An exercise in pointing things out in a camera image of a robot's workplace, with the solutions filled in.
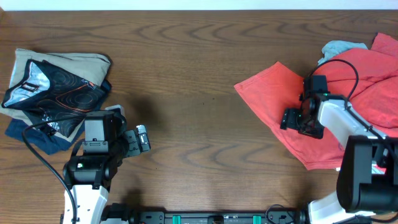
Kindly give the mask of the red t-shirt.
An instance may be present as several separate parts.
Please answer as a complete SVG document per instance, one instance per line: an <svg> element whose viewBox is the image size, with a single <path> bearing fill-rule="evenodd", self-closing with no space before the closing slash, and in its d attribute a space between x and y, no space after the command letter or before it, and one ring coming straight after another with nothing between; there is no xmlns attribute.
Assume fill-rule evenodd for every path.
<svg viewBox="0 0 398 224"><path fill-rule="evenodd" d="M316 70L325 75L332 94L349 97L366 121L388 136L397 137L397 40L378 33L370 49L351 49ZM344 149L329 130L322 139L280 129L286 108L298 108L303 79L280 62L234 88L279 141L307 170L334 169Z"/></svg>

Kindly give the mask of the light blue t-shirt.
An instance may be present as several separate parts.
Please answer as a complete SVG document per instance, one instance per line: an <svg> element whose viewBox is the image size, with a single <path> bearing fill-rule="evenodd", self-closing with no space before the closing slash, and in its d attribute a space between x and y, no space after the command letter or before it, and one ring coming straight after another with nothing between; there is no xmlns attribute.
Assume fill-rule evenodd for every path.
<svg viewBox="0 0 398 224"><path fill-rule="evenodd" d="M345 51L351 49L368 49L366 44L364 43L355 43L355 42L348 42L343 40L332 40L324 45L322 48L323 57L318 60L318 65L328 61L329 59L333 58L334 56L341 54Z"/></svg>

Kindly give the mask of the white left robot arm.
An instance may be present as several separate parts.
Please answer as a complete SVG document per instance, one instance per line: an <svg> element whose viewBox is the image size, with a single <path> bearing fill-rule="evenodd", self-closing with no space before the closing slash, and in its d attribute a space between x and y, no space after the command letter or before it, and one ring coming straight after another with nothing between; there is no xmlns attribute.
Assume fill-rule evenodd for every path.
<svg viewBox="0 0 398 224"><path fill-rule="evenodd" d="M67 223L134 223L134 215L123 204L108 205L112 178L123 159L150 151L144 125L123 131L115 138L85 138L83 154L73 153L64 166L65 209L60 219Z"/></svg>

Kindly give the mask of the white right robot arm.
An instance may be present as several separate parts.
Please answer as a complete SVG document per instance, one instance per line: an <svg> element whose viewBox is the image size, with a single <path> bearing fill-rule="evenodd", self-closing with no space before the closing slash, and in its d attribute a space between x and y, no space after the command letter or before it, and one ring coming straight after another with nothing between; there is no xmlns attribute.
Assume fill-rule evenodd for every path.
<svg viewBox="0 0 398 224"><path fill-rule="evenodd" d="M341 95L315 93L287 108L281 129L315 139L328 129L345 152L336 191L308 204L307 223L372 223L397 212L397 139L364 120Z"/></svg>

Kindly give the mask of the folded navy blue shirt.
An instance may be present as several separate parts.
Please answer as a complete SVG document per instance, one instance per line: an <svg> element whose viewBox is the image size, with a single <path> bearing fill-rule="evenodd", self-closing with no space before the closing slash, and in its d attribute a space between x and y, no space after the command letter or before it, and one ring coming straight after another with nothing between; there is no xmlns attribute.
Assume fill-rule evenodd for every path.
<svg viewBox="0 0 398 224"><path fill-rule="evenodd" d="M100 85L101 88L105 89L108 93L111 90L111 84L104 80ZM95 110L100 109L104 100L100 101L99 105ZM29 120L29 118L20 110L14 109L6 109L1 106L1 113L12 118L12 121L8 128L6 129L6 135L17 139L19 141L22 140L22 130L33 123ZM56 123L55 119L50 120L50 123ZM75 128L74 132L70 135L70 137L62 136L59 133L50 134L46 133L46 131L38 128L31 129L27 132L27 139L35 144L39 149L44 151L46 154L55 154L56 152L66 151L72 144L80 137L82 132L84 131L83 120L82 122Z"/></svg>

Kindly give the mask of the folded beige shirt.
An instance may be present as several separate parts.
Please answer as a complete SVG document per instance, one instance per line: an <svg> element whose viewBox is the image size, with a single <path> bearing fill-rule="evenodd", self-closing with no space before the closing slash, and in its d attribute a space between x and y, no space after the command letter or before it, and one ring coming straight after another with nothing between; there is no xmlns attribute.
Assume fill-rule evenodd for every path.
<svg viewBox="0 0 398 224"><path fill-rule="evenodd" d="M11 74L10 87L14 86L22 80L24 76L24 68L29 60L47 61L52 65L58 66L70 73L73 73L95 85L100 86L110 68L111 62L107 57L101 54L84 54L84 53L38 53L31 50L17 49L16 60ZM63 117L55 121L66 121L74 119L74 116ZM39 126L49 124L50 121L38 123Z"/></svg>

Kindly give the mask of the folded black patterned shirt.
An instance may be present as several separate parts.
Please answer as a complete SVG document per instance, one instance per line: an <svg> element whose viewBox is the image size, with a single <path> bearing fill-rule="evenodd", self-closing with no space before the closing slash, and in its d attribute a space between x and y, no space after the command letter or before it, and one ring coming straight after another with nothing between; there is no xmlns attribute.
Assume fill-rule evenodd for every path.
<svg viewBox="0 0 398 224"><path fill-rule="evenodd" d="M22 111L33 123L74 116L40 129L70 137L82 114L96 109L107 91L47 61L29 59L22 80L8 89L1 106Z"/></svg>

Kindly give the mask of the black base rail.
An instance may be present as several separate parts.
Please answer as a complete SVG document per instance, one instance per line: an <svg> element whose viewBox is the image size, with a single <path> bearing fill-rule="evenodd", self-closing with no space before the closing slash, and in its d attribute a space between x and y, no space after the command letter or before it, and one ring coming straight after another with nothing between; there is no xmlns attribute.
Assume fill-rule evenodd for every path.
<svg viewBox="0 0 398 224"><path fill-rule="evenodd" d="M131 210L124 204L106 206L101 224L306 224L305 210L273 205L264 212L166 212Z"/></svg>

